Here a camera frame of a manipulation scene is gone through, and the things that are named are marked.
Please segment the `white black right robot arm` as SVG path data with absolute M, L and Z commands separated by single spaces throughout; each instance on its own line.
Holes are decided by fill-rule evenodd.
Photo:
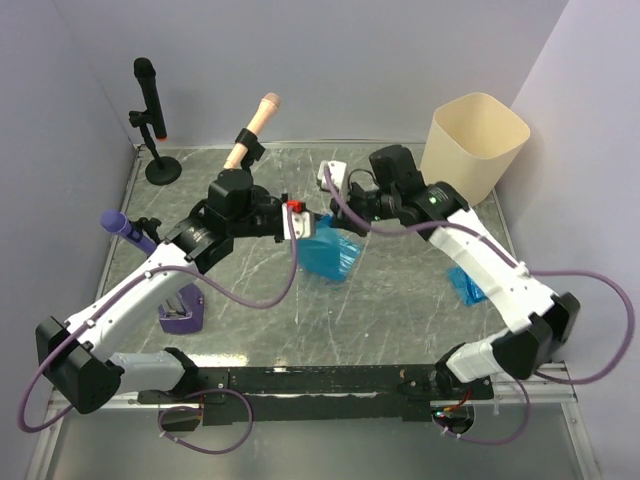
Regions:
M 531 377 L 563 346 L 580 311 L 578 299 L 537 280 L 503 248 L 470 204 L 448 183 L 428 184 L 410 150 L 381 148 L 369 157 L 375 189 L 350 182 L 343 162 L 325 162 L 321 188 L 332 194 L 334 225 L 364 236 L 376 220 L 396 219 L 447 255 L 479 287 L 505 324 L 500 332 L 451 349 L 438 362 L 441 394 L 458 398 L 477 379 Z

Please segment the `blue plastic trash bag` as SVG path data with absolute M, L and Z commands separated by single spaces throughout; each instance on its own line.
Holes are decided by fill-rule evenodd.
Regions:
M 315 235 L 298 241 L 298 264 L 305 271 L 334 282 L 343 282 L 358 260 L 362 246 L 331 227 L 333 217 L 316 222 Z

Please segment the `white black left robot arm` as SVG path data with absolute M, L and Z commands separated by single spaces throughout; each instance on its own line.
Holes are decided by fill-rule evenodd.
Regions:
M 126 335 L 171 295 L 203 278 L 232 252 L 235 239 L 296 242 L 314 235 L 318 218 L 302 201 L 271 196 L 248 171 L 222 171 L 207 198 L 125 280 L 66 321 L 49 319 L 37 327 L 41 375 L 81 414 L 135 391 L 189 400 L 198 386 L 195 363 L 176 348 L 123 354 L 118 348 Z

